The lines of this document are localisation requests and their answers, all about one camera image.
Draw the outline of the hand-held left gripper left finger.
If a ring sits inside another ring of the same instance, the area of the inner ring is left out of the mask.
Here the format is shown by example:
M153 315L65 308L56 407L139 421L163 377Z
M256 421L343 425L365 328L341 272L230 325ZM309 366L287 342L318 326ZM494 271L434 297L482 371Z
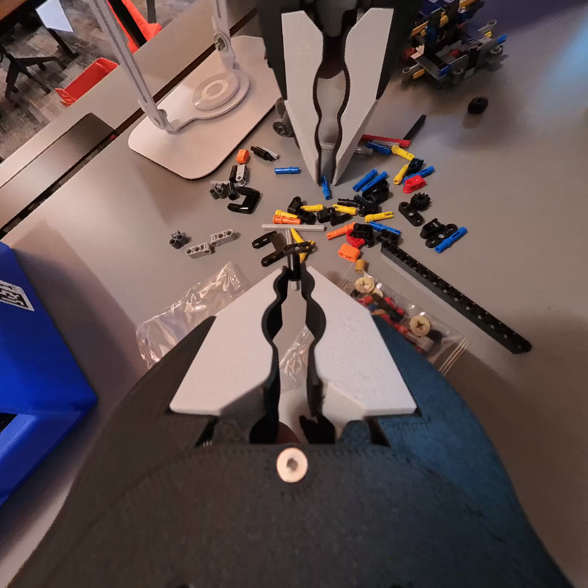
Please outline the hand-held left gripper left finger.
M282 327L289 270L277 269L214 317L169 408L212 416L249 430L252 443L274 443L281 384L274 337Z

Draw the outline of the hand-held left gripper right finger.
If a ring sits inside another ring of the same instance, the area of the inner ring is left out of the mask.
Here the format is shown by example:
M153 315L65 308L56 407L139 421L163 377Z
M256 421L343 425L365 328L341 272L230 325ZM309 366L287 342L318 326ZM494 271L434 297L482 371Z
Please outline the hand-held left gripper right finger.
M334 443L349 422L412 415L409 388L370 312L314 268L300 267L306 301L309 443Z

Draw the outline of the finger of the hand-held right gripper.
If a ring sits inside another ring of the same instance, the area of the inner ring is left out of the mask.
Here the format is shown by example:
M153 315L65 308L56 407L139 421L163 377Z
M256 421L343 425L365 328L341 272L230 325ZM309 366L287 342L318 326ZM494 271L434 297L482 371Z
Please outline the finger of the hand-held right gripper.
M321 149L318 143L320 114L316 106L316 81L323 60L324 39L305 11L282 14L282 38L286 111L309 174L318 183Z
M393 8L369 8L345 38L343 73L346 87L336 116L339 134L334 151L335 184L342 179L378 102L378 87L393 17Z

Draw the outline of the black lego connector piece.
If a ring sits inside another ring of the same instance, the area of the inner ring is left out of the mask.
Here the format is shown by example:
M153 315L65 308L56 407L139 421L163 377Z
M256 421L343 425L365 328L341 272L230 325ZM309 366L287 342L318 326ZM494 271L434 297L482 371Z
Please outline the black lego connector piece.
M285 238L286 246L284 248L284 253L290 271L290 287L294 291L299 291L301 286L300 255L306 253L306 245L305 242L295 241L290 229L285 232Z

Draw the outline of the pile of lego pieces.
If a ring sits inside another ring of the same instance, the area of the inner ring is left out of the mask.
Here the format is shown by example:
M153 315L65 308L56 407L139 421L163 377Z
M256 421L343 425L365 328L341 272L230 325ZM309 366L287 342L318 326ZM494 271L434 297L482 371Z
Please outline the pile of lego pieces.
M275 172L280 175L282 173L298 173L300 169L298 167L290 167L290 168L276 168ZM360 212L360 209L367 209L369 204L377 204L376 200L372 201L368 196L376 196L376 192L380 189L385 188L387 190L387 173L383 172L381 174L377 173L378 170L372 169L361 181L353 188L356 192L356 196L354 200L351 200L351 204L345 208L346 205L333 205L331 208L325 208L324 206L312 207L306 206L301 204L300 198L295 198L292 201L292 206L290 207L287 212L283 210L277 210L274 215L273 223L277 225L278 229L280 229L281 225L288 225L291 227L291 233L294 234L296 231L293 228L294 226L298 226L300 230L310 230L310 229L320 229L322 230L324 227L315 226L313 223L316 222L330 222L332 226L335 224L343 223L345 219L349 217L351 219L354 216L357 216ZM236 212L239 214L246 214L251 215L257 206L260 200L260 193L258 190L247 186L237 186L231 182L225 183L218 183L214 187L211 188L210 194L212 196L223 196L228 197L231 200L235 200L237 196L244 196L244 200L242 202L231 202L228 205L228 210L231 212ZM366 214L364 217L365 223L351 223L349 226L341 226L336 231L331 231L330 233L326 233L327 239L332 240L339 236L345 235L346 242L340 247L337 254L342 259L347 261L356 263L356 265L362 266L364 264L363 260L359 260L358 258L361 254L360 248L362 246L372 246L374 245L374 235L373 231L379 231L382 233L383 239L386 240L384 237L386 235L392 237L392 246L394 247L396 244L396 238L400 235L400 232L397 230L393 230L391 227L386 225L380 226L378 224L379 220L387 219L389 217L393 217L393 213L388 212L386 213L374 213L374 214ZM441 225L433 226L433 224L429 223L427 226L423 225L423 229L427 227L431 229L430 233L427 233L424 238L431 240L434 245L434 250L437 253L442 253L446 249L450 248L453 243L458 241L460 238L463 238L467 234L467 229L465 227L461 227L456 229L455 226L447 225L444 229L445 232L441 231L443 227ZM191 249L186 250L186 254L188 255L204 255L204 254L211 254L212 249L221 242L229 240L229 237L234 236L234 234L227 230L224 232L220 232L219 234L212 235L210 239L210 243L203 244L199 246L193 246ZM188 243L189 239L184 232L176 231L172 234L171 239L169 241L170 246L174 247L175 249L180 249L181 247L185 246ZM266 265L271 265L274 261L278 261L282 259L286 255L287 247L284 247L283 250L278 251L275 255L271 254L265 261L262 262L264 267Z

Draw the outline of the partly built lego model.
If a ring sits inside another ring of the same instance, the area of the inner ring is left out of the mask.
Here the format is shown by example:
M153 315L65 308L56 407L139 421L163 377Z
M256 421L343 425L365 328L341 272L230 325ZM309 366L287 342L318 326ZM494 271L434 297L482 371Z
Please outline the partly built lego model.
M497 21L469 28L485 1L423 1L416 25L401 55L401 83L423 79L440 89L454 86L482 69L495 70L505 58L507 35L497 36Z

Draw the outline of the small bag of lego pieces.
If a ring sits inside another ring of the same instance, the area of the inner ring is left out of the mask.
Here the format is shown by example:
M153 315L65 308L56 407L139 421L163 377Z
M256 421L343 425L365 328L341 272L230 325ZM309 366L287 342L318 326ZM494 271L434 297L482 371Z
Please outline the small bag of lego pieces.
M337 285L399 332L444 376L469 347L469 339L460 331L365 270L349 269Z

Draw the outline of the long black lego beam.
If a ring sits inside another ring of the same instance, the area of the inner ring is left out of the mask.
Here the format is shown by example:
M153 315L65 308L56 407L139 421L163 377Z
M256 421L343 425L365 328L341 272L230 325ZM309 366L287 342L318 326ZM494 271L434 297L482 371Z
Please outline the long black lego beam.
M380 244L380 252L510 353L522 355L532 350L531 342L399 246L385 240Z

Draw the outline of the empty clear plastic bag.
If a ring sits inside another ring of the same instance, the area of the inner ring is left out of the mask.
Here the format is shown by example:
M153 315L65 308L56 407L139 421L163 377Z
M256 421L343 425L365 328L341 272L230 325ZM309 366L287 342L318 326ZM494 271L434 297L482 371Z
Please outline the empty clear plastic bag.
M197 284L165 311L139 325L136 338L148 373L167 369L181 382L214 317L249 289L243 287L238 268L229 262L212 281Z

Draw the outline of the orange fabric bag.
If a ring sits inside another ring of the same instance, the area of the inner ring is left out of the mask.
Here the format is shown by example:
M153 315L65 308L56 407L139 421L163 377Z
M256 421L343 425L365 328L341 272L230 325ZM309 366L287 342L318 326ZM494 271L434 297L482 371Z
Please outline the orange fabric bag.
M108 1L110 10L126 38L131 53L150 41L162 30L157 22L149 22L140 11L140 1Z

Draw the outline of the blue plastic bin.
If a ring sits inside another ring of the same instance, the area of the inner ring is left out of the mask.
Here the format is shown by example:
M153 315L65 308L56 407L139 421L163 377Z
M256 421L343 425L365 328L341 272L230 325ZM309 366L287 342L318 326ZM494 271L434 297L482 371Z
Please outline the blue plastic bin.
M1 244L1 505L97 396L16 254Z

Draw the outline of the orange plastic crate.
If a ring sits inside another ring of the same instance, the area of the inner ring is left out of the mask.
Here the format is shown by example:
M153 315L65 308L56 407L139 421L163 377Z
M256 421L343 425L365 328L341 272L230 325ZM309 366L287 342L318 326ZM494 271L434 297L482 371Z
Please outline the orange plastic crate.
M64 107L72 106L80 97L82 97L91 88L97 85L102 79L107 77L118 64L100 57L92 62L85 70L80 73L65 88L56 88L55 92Z

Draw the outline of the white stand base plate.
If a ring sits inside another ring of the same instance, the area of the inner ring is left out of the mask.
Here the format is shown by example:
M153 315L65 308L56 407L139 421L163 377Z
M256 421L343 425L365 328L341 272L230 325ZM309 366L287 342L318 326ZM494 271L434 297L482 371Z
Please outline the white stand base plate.
M211 1L215 50L158 106L107 1L93 11L109 35L148 120L129 148L188 180L212 173L273 109L280 91L265 61L263 40L231 41L226 1Z

